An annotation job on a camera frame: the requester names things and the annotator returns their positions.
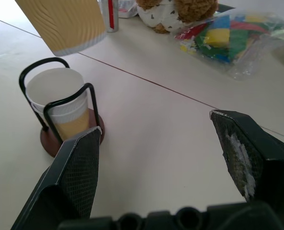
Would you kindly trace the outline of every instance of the plastic bag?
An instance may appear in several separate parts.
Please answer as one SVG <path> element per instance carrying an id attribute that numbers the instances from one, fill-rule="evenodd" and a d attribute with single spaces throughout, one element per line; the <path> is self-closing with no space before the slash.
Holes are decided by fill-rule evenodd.
<path id="1" fill-rule="evenodd" d="M 118 17 L 131 18 L 137 15 L 135 0 L 119 0 L 118 1 Z"/>
<path id="2" fill-rule="evenodd" d="M 171 36 L 182 51 L 242 79 L 256 72 L 265 52 L 284 45 L 284 20 L 273 13 L 224 13 Z"/>

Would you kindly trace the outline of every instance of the stuffed animal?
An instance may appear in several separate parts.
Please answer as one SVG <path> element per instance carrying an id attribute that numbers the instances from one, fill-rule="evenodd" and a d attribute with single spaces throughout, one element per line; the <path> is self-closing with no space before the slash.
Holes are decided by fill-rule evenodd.
<path id="1" fill-rule="evenodd" d="M 136 0 L 142 21 L 157 33 L 181 29 L 193 22 L 212 17 L 217 0 Z"/>

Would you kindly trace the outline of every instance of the cup holder handle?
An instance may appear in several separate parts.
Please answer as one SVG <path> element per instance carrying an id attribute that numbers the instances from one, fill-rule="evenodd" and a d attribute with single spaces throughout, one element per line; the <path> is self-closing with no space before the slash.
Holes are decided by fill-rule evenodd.
<path id="1" fill-rule="evenodd" d="M 44 117 L 45 120 L 47 122 L 47 124 L 49 125 L 51 131 L 53 132 L 53 134 L 55 135 L 55 137 L 57 138 L 57 140 L 60 142 L 60 144 L 63 143 L 63 140 L 61 138 L 61 136 L 59 135 L 57 128 L 55 127 L 55 124 L 53 123 L 52 119 L 50 118 L 49 115 L 49 110 L 52 109 L 53 107 L 62 105 L 62 104 L 66 104 L 68 102 L 71 102 L 73 100 L 75 100 L 77 97 L 79 97 L 81 94 L 83 94 L 83 92 L 85 90 L 89 89 L 91 92 L 91 99 L 92 99 L 92 104 L 93 104 L 93 109 L 94 109 L 94 114 L 95 114 L 95 120 L 96 120 L 96 125 L 100 126 L 100 121 L 99 121 L 99 114 L 98 114 L 98 109 L 97 109 L 97 102 L 96 102 L 96 96 L 95 96 L 95 90 L 94 87 L 91 83 L 85 83 L 76 93 L 74 93 L 73 95 L 55 101 L 55 102 L 50 102 L 48 103 L 45 107 L 44 107 Z"/>
<path id="2" fill-rule="evenodd" d="M 58 57 L 58 58 L 57 58 L 57 57 L 50 57 L 50 58 L 46 58 L 46 59 L 39 60 L 39 61 L 37 61 L 37 62 L 35 62 L 35 63 L 29 65 L 29 66 L 28 66 L 27 68 L 25 68 L 25 69 L 22 71 L 22 73 L 20 74 L 20 76 L 19 76 L 19 86 L 20 86 L 20 88 L 21 88 L 21 90 L 22 90 L 22 92 L 23 92 L 23 95 L 25 96 L 25 98 L 26 98 L 26 100 L 27 100 L 27 102 L 29 103 L 30 106 L 31 106 L 31 102 L 29 101 L 29 99 L 28 99 L 28 97 L 27 97 L 27 95 L 26 95 L 26 86 L 25 86 L 25 78 L 26 78 L 27 74 L 28 74 L 31 70 L 33 70 L 34 68 L 36 68 L 36 67 L 38 67 L 38 66 L 40 66 L 40 65 L 43 65 L 43 64 L 46 64 L 46 63 L 49 63 L 49 62 L 54 62 L 54 61 L 60 62 L 60 63 L 62 63 L 66 68 L 69 68 L 69 64 L 68 64 L 65 60 L 63 60 L 63 59 L 61 59 L 61 58 L 59 58 L 59 57 Z M 41 123 L 41 125 L 42 125 L 42 127 L 43 127 L 43 130 L 44 130 L 44 131 L 48 131 L 49 127 L 45 124 L 44 120 L 40 117 L 40 115 L 39 115 L 36 111 L 34 111 L 33 108 L 32 108 L 32 110 L 33 110 L 34 114 L 36 115 L 37 119 L 39 120 L 39 122 Z"/>

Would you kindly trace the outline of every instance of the red label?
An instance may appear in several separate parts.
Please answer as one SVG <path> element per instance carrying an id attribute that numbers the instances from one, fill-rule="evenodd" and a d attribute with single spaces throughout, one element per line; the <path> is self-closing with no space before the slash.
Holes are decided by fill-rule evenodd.
<path id="1" fill-rule="evenodd" d="M 109 7 L 110 27 L 112 29 L 114 29 L 113 2 L 112 2 L 112 0 L 108 0 L 108 7 Z"/>

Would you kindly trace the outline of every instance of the paper cup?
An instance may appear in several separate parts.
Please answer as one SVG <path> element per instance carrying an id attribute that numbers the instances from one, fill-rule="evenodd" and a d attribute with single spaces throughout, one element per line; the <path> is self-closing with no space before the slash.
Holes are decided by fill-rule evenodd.
<path id="1" fill-rule="evenodd" d="M 33 104 L 31 104 L 34 111 L 37 112 L 40 117 L 47 124 L 44 114 L 35 108 Z M 89 108 L 88 108 L 88 98 L 86 97 L 80 107 L 75 110 L 63 114 L 63 115 L 52 115 L 50 117 L 56 129 L 63 140 L 66 140 L 86 129 L 89 128 Z"/>
<path id="2" fill-rule="evenodd" d="M 101 41 L 106 29 L 97 0 L 16 0 L 55 56 Z"/>
<path id="3" fill-rule="evenodd" d="M 76 93 L 84 85 L 81 74 L 69 68 L 45 70 L 35 75 L 26 86 L 26 95 L 34 107 L 41 113 L 44 107 L 57 100 L 67 98 Z M 80 107 L 87 93 L 84 92 L 75 100 L 54 107 L 51 115 L 64 115 Z"/>

